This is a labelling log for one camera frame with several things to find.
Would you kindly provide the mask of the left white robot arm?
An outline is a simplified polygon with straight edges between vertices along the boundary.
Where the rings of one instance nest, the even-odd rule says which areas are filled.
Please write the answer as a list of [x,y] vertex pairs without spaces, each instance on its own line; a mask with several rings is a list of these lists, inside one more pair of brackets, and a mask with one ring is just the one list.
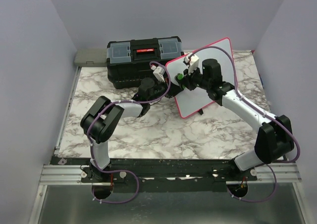
[[119,121],[127,117],[142,117],[163,97],[173,98],[183,91],[183,88],[165,79],[157,82],[152,78],[142,79],[137,93],[130,100],[111,101],[100,96],[86,112],[80,122],[84,134],[90,142],[91,164],[93,177],[99,182],[109,178],[110,157],[108,140],[114,133]]

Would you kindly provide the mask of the green whiteboard eraser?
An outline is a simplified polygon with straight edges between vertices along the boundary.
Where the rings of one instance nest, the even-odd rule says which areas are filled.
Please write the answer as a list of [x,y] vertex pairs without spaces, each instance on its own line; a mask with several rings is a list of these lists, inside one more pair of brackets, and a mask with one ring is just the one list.
[[186,86],[185,86],[185,79],[184,79],[184,75],[181,74],[181,73],[178,73],[176,76],[175,76],[175,80],[177,82],[177,84],[179,85],[179,87],[181,89],[185,89]]

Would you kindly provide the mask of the pink framed whiteboard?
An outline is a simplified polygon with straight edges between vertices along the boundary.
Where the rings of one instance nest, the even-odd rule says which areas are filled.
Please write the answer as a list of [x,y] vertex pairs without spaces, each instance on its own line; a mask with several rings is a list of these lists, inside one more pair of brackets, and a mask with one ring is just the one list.
[[[217,62],[221,66],[221,74],[222,78],[225,82],[229,82],[232,85],[234,84],[234,72],[233,66],[228,56],[233,58],[231,41],[229,38],[223,38],[214,43],[210,44],[211,46],[219,47],[225,52],[219,49],[205,49],[196,53],[199,58],[199,69],[203,70],[202,62],[205,59],[216,59]],[[183,63],[184,56],[176,58],[174,60],[169,61],[165,66],[170,74],[171,82],[173,85],[178,85],[175,80],[175,76],[179,73],[183,73],[183,71],[187,68],[187,66]],[[198,112],[198,110],[205,108],[206,106],[213,103],[208,97],[206,90],[201,88],[196,88],[195,90],[184,89],[179,94],[175,96],[176,105],[178,107],[180,116],[182,118],[187,118],[194,113]]]

